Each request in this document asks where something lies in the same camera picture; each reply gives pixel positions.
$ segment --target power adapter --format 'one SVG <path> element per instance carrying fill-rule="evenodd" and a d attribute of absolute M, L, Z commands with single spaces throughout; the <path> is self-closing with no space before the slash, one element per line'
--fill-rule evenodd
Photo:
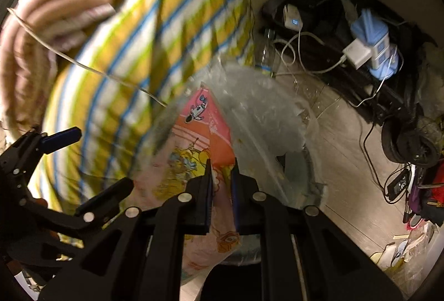
<path fill-rule="evenodd" d="M 347 59 L 355 69 L 358 69 L 372 57 L 372 49 L 358 38 L 345 47 L 342 52 L 347 56 Z"/>
<path fill-rule="evenodd" d="M 296 32 L 299 32 L 304 26 L 298 8 L 292 4 L 287 4 L 284 7 L 284 25 Z"/>

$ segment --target floor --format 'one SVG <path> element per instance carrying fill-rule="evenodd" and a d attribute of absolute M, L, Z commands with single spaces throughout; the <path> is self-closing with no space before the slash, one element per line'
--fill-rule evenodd
<path fill-rule="evenodd" d="M 296 79 L 298 94 L 309 100 L 318 117 L 319 131 L 314 144 L 323 182 L 328 185 L 323 212 L 368 256 L 380 252 L 394 235 L 406 233 L 402 223 L 405 202 L 387 204 L 374 183 L 360 147 L 371 125 L 318 78 L 299 74 Z M 296 93 L 292 76 L 278 76 L 277 80 L 289 92 Z M 366 146 L 379 179 L 384 182 L 398 164 L 385 157 L 379 127 L 375 127 Z"/>

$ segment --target black cable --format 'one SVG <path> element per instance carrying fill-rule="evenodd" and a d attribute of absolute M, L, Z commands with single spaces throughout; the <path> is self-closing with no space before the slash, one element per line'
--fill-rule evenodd
<path fill-rule="evenodd" d="M 404 192 L 402 192 L 401 195 L 398 196 L 398 199 L 396 199 L 395 201 L 390 201 L 390 200 L 387 199 L 387 196 L 388 196 L 388 195 L 385 193 L 385 188 L 387 187 L 387 183 L 389 182 L 390 177 L 392 177 L 394 174 L 396 174 L 396 173 L 398 173 L 398 172 L 403 171 L 403 170 L 406 169 L 408 166 L 404 166 L 404 167 L 400 168 L 399 170 L 395 170 L 395 171 L 393 171 L 393 172 L 387 177 L 387 179 L 386 179 L 386 181 L 385 181 L 385 183 L 384 183 L 384 186 L 381 185 L 381 182 L 380 182 L 379 177 L 378 177 L 378 173 L 376 172 L 376 168 L 375 168 L 375 166 L 374 166 L 374 164 L 373 164 L 373 162 L 372 162 L 372 159 L 370 158 L 369 152 L 367 151 L 367 147 L 365 146 L 365 143 L 367 142 L 367 139 L 369 139 L 370 134 L 372 133 L 372 131 L 373 131 L 374 128 L 375 128 L 375 125 L 376 125 L 376 122 L 373 121 L 373 122 L 372 122 L 372 127 L 370 128 L 370 131 L 367 133 L 366 137 L 364 138 L 364 142 L 362 143 L 362 146 L 363 146 L 363 149 L 364 149 L 364 153 L 365 153 L 365 156 L 366 156 L 366 160 L 367 160 L 368 164 L 370 164 L 370 167 L 372 168 L 373 174 L 374 174 L 374 176 L 375 176 L 375 178 L 376 178 L 376 181 L 378 182 L 379 189 L 381 190 L 382 195 L 383 195 L 383 197 L 384 197 L 384 201 L 385 201 L 386 203 L 388 203 L 389 205 L 394 205 L 395 203 L 398 203 L 398 202 L 403 198 L 403 196 L 405 195 L 405 193 L 407 192 L 407 190 L 405 190 Z"/>
<path fill-rule="evenodd" d="M 373 162 L 372 162 L 372 160 L 370 158 L 370 155 L 369 155 L 369 153 L 367 151 L 367 147 L 365 146 L 365 143 L 367 142 L 367 140 L 369 139 L 370 135 L 372 134 L 372 132 L 373 132 L 373 130 L 375 128 L 375 124 L 376 124 L 376 122 L 373 121 L 372 122 L 372 127 L 370 128 L 370 131 L 367 133 L 366 137 L 364 138 L 364 142 L 362 143 L 362 145 L 363 145 L 363 148 L 364 148 L 364 152 L 365 152 L 365 156 L 367 158 L 367 161 L 370 164 L 370 167 L 372 168 L 372 171 L 373 171 L 373 174 L 374 174 L 374 176 L 376 178 L 376 181 L 378 182 L 379 189 L 384 193 L 384 188 L 381 185 L 381 182 L 380 182 L 379 177 L 378 177 L 378 173 L 376 172 L 376 168 L 373 165 Z"/>
<path fill-rule="evenodd" d="M 387 183 L 389 182 L 389 179 L 390 179 L 390 177 L 392 177 L 393 175 L 395 175 L 395 174 L 397 174 L 397 173 L 399 173 L 399 172 L 402 172 L 403 170 L 405 170 L 407 167 L 410 167 L 410 166 L 404 166 L 404 167 L 402 167 L 402 168 L 400 168 L 399 170 L 395 170 L 395 171 L 393 171 L 388 177 L 387 177 L 387 179 L 386 179 L 386 181 L 385 181 L 385 183 L 384 183 L 384 191 L 385 191 L 385 188 L 387 187 Z M 384 195 L 384 199 L 385 199 L 385 201 L 389 204 L 389 205 L 394 205 L 395 203 L 398 203 L 404 196 L 405 196 L 405 194 L 407 194 L 407 186 L 406 186 L 406 188 L 405 188 L 405 190 L 403 191 L 403 192 L 401 192 L 401 194 L 398 196 L 398 199 L 395 199 L 394 201 L 390 201 L 390 200 L 387 200 L 387 196 L 388 195 Z"/>

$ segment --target plastic water bottle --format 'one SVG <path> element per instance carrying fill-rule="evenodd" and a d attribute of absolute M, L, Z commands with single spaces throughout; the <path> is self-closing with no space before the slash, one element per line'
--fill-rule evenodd
<path fill-rule="evenodd" d="M 265 30 L 265 42 L 264 47 L 256 59 L 256 68 L 261 70 L 265 75 L 270 77 L 274 74 L 274 59 L 276 56 L 276 50 L 274 49 L 273 41 L 275 32 L 272 29 Z"/>

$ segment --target white cable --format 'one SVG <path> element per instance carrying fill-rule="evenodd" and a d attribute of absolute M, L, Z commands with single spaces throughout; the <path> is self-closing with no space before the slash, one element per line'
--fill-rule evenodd
<path fill-rule="evenodd" d="M 402 66 L 404 65 L 404 57 L 402 56 L 401 52 L 399 52 L 399 49 L 398 49 L 398 54 L 399 54 L 399 57 L 401 58 L 401 62 L 402 62 L 401 67 L 399 68 L 399 71 L 398 71 L 398 72 L 400 72 L 402 69 Z"/>
<path fill-rule="evenodd" d="M 288 73 L 276 73 L 276 76 L 279 75 L 295 75 L 295 74 L 301 74 L 301 72 L 291 72 L 289 69 L 290 65 L 293 65 L 296 62 L 296 51 L 294 50 L 293 46 L 291 45 L 292 41 L 294 41 L 297 38 L 297 53 L 299 56 L 299 62 L 304 70 L 305 73 L 307 74 L 323 74 L 323 73 L 327 73 L 331 70 L 333 70 L 334 68 L 336 68 L 338 65 L 344 63 L 346 61 L 346 57 L 345 55 L 343 55 L 339 61 L 337 63 L 335 63 L 334 65 L 332 65 L 331 67 L 324 69 L 324 70 L 307 70 L 305 65 L 302 63 L 302 59 L 301 59 L 301 36 L 310 36 L 312 38 L 314 38 L 315 40 L 318 41 L 318 43 L 320 43 L 321 45 L 325 45 L 325 42 L 320 39 L 318 36 L 316 36 L 313 33 L 310 32 L 301 32 L 301 30 L 299 30 L 299 33 L 296 34 L 295 36 L 293 36 L 289 41 L 284 41 L 282 39 L 276 39 L 274 41 L 274 43 L 281 43 L 281 44 L 285 44 L 284 48 L 282 49 L 282 52 L 280 54 L 281 57 L 281 61 L 282 63 L 284 63 L 284 65 L 286 66 Z M 290 50 L 293 52 L 293 61 L 291 63 L 287 63 L 286 61 L 284 61 L 284 52 L 287 48 L 290 48 Z"/>
<path fill-rule="evenodd" d="M 323 114 L 324 114 L 324 112 L 326 111 L 326 110 L 328 110 L 330 107 L 333 107 L 337 102 L 339 102 L 340 100 L 341 100 L 342 98 L 341 97 L 339 97 L 338 99 L 336 99 L 332 104 L 330 104 L 329 106 L 327 106 L 321 113 L 319 113 L 319 115 L 316 117 L 316 119 L 319 119 L 319 117 L 321 117 Z"/>
<path fill-rule="evenodd" d="M 71 63 L 73 63 L 73 64 L 75 64 L 75 65 L 78 65 L 79 67 L 82 67 L 83 69 L 89 70 L 89 71 L 91 71 L 91 72 L 93 72 L 93 73 L 95 73 L 95 74 L 98 74 L 98 75 L 101 75 L 101 76 L 103 76 L 103 77 L 105 77 L 105 78 L 108 78 L 108 79 L 110 79 L 110 80 L 113 80 L 113 81 L 115 81 L 115 82 L 121 84 L 122 86 L 126 86 L 126 87 L 129 87 L 129 88 L 134 88 L 134 89 L 137 89 L 137 90 L 139 90 L 139 91 L 141 91 L 141 92 L 143 92 L 143 93 L 146 93 L 149 97 L 151 97 L 152 99 L 154 99 L 154 100 L 155 100 L 158 104 L 160 104 L 162 107 L 166 107 L 166 106 L 167 106 L 164 102 L 162 102 L 162 101 L 159 100 L 156 96 L 154 96 L 154 95 L 152 95 L 151 93 L 149 93 L 147 90 L 145 90 L 145 89 L 143 89 L 143 88 L 141 88 L 141 87 L 139 87 L 139 86 L 136 86 L 136 85 L 134 85 L 134 84 L 131 84 L 131 83 L 125 82 L 125 81 L 121 80 L 120 78 L 115 77 L 115 76 L 113 76 L 113 75 L 111 75 L 111 74 L 106 74 L 106 73 L 101 72 L 101 71 L 99 71 L 99 70 L 96 70 L 96 69 L 94 69 L 94 68 L 90 68 L 90 67 L 88 67 L 87 65 L 84 65 L 84 64 L 82 64 L 82 63 L 76 61 L 75 59 L 72 59 L 71 57 L 67 56 L 66 54 L 64 54 L 64 53 L 62 53 L 62 52 L 59 52 L 58 50 L 56 50 L 55 48 L 51 47 L 49 44 L 47 44 L 46 42 L 44 42 L 43 40 L 41 40 L 41 39 L 40 39 L 40 38 L 39 38 L 39 37 L 38 37 L 38 36 L 37 36 L 37 35 L 31 30 L 31 28 L 25 23 L 25 21 L 17 15 L 17 13 L 15 12 L 14 9 L 7 8 L 7 11 L 8 11 L 10 14 L 12 14 L 12 15 L 16 18 L 16 20 L 17 20 L 17 22 L 19 23 L 19 25 L 21 25 L 21 26 L 25 29 L 25 31 L 26 31 L 26 32 L 27 32 L 32 38 L 34 38 L 38 43 L 40 43 L 41 45 L 43 45 L 43 47 L 47 48 L 47 49 L 50 50 L 51 52 L 54 52 L 55 54 L 61 56 L 62 58 L 66 59 L 67 61 L 69 61 L 69 62 L 71 62 Z"/>
<path fill-rule="evenodd" d="M 371 96 L 371 97 L 368 97 L 368 98 L 366 98 L 366 99 L 363 99 L 363 100 L 362 100 L 357 106 L 354 105 L 353 103 L 351 103 L 350 101 L 348 101 L 348 103 L 350 104 L 350 106 L 352 106 L 352 107 L 354 107 L 354 108 L 358 108 L 358 107 L 359 107 L 361 104 L 363 104 L 365 101 L 369 101 L 370 99 L 373 99 L 373 98 L 376 97 L 376 95 L 377 95 L 378 92 L 380 91 L 382 85 L 384 84 L 385 80 L 386 80 L 386 79 L 388 78 L 388 76 L 389 76 L 390 66 L 392 65 L 392 60 L 393 60 L 393 57 L 394 57 L 394 55 L 396 54 L 397 50 L 398 50 L 398 46 L 395 47 L 395 51 L 394 51 L 394 52 L 392 53 L 392 55 L 390 56 L 390 60 L 388 61 L 389 65 L 387 66 L 387 72 L 385 72 L 385 76 L 384 76 L 383 80 L 381 81 L 381 83 L 380 83 L 378 89 L 377 89 L 376 92 L 374 93 L 374 95 Z"/>
<path fill-rule="evenodd" d="M 321 0 L 320 2 L 318 2 L 315 6 L 310 6 L 311 8 L 316 8 L 316 7 L 319 7 L 321 4 L 323 4 L 323 3 L 325 3 L 325 2 L 328 2 L 328 1 L 330 1 L 330 0 Z"/>
<path fill-rule="evenodd" d="M 396 22 L 394 22 L 394 21 L 392 21 L 392 20 L 390 20 L 390 19 L 387 19 L 387 18 L 379 18 L 380 20 L 382 20 L 382 21 L 384 21 L 384 22 L 386 22 L 386 23 L 389 23 L 389 24 L 391 24 L 391 25 L 393 25 L 393 26 L 395 26 L 395 27 L 399 27 L 399 26 L 401 26 L 401 25 L 403 25 L 403 24 L 406 24 L 406 23 L 410 23 L 411 21 L 409 21 L 409 20 L 405 20 L 405 21 L 403 21 L 403 22 L 399 22 L 399 23 L 396 23 Z"/>
<path fill-rule="evenodd" d="M 290 48 L 290 50 L 293 52 L 293 62 L 291 64 L 293 64 L 296 61 L 296 52 L 294 51 L 294 48 L 291 44 L 289 44 L 287 41 L 284 41 L 282 39 L 276 39 L 273 41 L 273 43 L 274 44 L 275 43 L 282 43 L 282 44 L 288 45 L 288 48 Z M 297 94 L 297 91 L 299 91 L 299 83 L 297 82 L 297 79 L 295 77 L 295 74 L 297 74 L 297 72 L 290 71 L 290 68 L 288 67 L 287 63 L 284 61 L 284 52 L 283 51 L 281 54 L 279 54 L 279 56 L 281 57 L 281 61 L 282 61 L 282 63 L 284 63 L 285 68 L 288 70 L 288 72 L 285 72 L 285 74 L 293 76 L 294 85 L 296 87 L 296 94 Z M 275 74 L 275 76 L 279 76 L 279 75 L 283 75 L 283 73 L 276 73 Z"/>

